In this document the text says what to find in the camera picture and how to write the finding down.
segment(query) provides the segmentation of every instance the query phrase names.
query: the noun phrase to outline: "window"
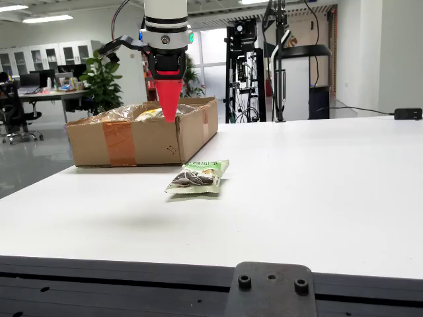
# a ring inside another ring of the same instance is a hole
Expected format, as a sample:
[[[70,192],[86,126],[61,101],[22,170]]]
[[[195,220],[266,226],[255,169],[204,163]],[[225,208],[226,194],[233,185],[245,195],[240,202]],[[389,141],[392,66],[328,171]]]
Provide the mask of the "window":
[[[206,97],[216,97],[219,123],[225,123],[226,28],[194,32],[188,46],[200,84],[205,84]]]

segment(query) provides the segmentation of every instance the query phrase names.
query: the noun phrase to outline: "sunflower seed package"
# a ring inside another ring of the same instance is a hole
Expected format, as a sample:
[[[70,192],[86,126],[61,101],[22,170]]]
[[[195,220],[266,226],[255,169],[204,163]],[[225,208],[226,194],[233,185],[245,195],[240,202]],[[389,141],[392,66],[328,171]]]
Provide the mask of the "sunflower seed package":
[[[219,193],[221,177],[228,167],[229,160],[188,163],[165,191],[168,194]]]

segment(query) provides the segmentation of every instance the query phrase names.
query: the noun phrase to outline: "red cone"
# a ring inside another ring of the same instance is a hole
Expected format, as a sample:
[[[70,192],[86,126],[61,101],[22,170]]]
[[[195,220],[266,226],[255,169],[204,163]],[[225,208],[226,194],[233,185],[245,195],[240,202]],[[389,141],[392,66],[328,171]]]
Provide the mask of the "red cone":
[[[174,122],[176,110],[178,109],[180,90],[182,89],[182,79],[158,80],[154,82],[165,120],[166,122]]]

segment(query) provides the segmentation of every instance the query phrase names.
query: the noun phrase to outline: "white cabinet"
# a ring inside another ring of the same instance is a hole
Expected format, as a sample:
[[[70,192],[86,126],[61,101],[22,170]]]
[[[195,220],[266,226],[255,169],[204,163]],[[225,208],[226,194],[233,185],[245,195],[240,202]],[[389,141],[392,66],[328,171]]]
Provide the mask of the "white cabinet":
[[[63,65],[85,64],[100,47],[101,43],[98,41],[59,43],[61,61]]]
[[[59,65],[85,64],[100,47],[99,41],[87,40],[0,50],[0,71],[19,77]]]
[[[43,69],[56,69],[63,65],[60,58],[58,44],[45,44],[30,46],[27,48],[29,56],[29,67],[31,71],[42,71]]]
[[[0,51],[0,70],[12,77],[28,74],[28,54],[25,48]]]

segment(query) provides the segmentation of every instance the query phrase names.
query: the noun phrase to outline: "office desk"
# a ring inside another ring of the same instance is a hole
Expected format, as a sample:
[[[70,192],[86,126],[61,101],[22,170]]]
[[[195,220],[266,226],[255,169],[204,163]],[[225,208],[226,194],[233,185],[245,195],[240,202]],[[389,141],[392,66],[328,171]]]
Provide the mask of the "office desk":
[[[0,200],[0,254],[423,279],[423,122],[220,125],[220,195],[164,192],[178,167],[69,168]]]
[[[71,92],[52,92],[50,94],[23,94],[19,95],[20,101],[22,102],[41,102],[41,101],[56,101],[61,100],[63,106],[63,114],[65,116],[65,122],[67,123],[66,105],[64,100],[70,99],[81,99],[85,95],[86,91],[78,90]]]

